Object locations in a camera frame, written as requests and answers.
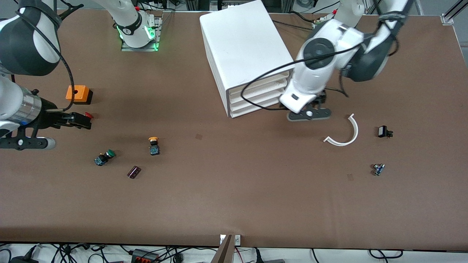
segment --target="white curved tube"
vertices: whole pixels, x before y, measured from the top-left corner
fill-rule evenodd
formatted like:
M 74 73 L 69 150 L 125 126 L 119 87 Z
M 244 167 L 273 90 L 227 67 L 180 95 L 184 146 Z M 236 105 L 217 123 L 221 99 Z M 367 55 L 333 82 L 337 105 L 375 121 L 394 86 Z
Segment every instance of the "white curved tube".
M 351 116 L 349 116 L 348 120 L 351 122 L 352 126 L 354 127 L 354 136 L 352 137 L 352 139 L 349 141 L 349 142 L 337 142 L 335 140 L 333 140 L 332 138 L 330 138 L 330 136 L 328 136 L 327 138 L 325 138 L 325 140 L 323 140 L 323 142 L 329 142 L 335 146 L 346 146 L 350 143 L 352 143 L 357 137 L 358 137 L 358 132 L 359 132 L 359 129 L 358 129 L 358 123 L 356 122 L 356 120 L 353 118 L 354 116 L 354 113 L 351 114 Z

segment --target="orange block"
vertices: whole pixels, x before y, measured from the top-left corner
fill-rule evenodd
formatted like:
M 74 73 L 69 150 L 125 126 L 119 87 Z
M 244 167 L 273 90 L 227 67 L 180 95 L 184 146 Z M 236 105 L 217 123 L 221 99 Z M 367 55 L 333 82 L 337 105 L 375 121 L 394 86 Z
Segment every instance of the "orange block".
M 68 86 L 68 90 L 66 92 L 67 100 L 72 100 L 72 85 Z M 75 85 L 75 98 L 73 103 L 74 104 L 91 104 L 91 99 L 93 98 L 93 92 L 86 87 L 85 85 Z

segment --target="brown table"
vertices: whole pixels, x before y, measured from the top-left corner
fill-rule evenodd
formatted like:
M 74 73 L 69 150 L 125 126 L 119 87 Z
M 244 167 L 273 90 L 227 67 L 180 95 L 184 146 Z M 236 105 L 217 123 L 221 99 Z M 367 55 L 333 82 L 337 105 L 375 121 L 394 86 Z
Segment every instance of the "brown table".
M 40 131 L 56 139 L 51 151 L 0 151 L 2 240 L 215 246 L 231 233 L 243 246 L 468 248 L 468 71 L 452 27 L 411 17 L 382 74 L 345 79 L 350 98 L 329 92 L 330 120 L 292 123 L 284 112 L 226 116 L 202 14 L 175 14 L 152 53 L 121 52 L 105 11 L 66 19 L 63 54 L 75 83 L 94 91 L 93 104 L 73 110 L 92 113 L 93 129 Z M 363 17 L 358 28 L 375 24 Z M 295 57 L 308 32 L 278 31 Z M 62 65 L 17 82 L 67 103 Z M 356 141 L 322 142 L 349 140 L 351 113 Z M 376 137 L 381 125 L 395 136 Z M 149 155 L 151 136 L 160 156 Z M 96 166 L 109 148 L 117 157 Z M 380 177 L 375 163 L 386 164 Z M 142 172 L 130 180 L 134 165 Z

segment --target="red wire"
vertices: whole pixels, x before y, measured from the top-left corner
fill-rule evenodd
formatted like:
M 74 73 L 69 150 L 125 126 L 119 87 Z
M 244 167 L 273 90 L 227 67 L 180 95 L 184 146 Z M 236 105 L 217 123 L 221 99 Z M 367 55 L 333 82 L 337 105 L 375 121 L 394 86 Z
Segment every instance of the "red wire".
M 241 252 L 237 248 L 235 248 L 235 250 L 237 251 L 239 258 L 241 259 L 241 263 L 244 263 L 244 261 L 242 260 Z

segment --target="white box top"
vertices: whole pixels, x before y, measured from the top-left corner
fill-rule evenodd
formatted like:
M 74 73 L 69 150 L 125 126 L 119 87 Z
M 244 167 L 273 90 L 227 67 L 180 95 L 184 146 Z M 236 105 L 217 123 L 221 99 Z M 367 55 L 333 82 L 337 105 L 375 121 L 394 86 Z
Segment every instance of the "white box top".
M 226 89 L 293 61 L 260 0 L 203 15 L 200 23 Z

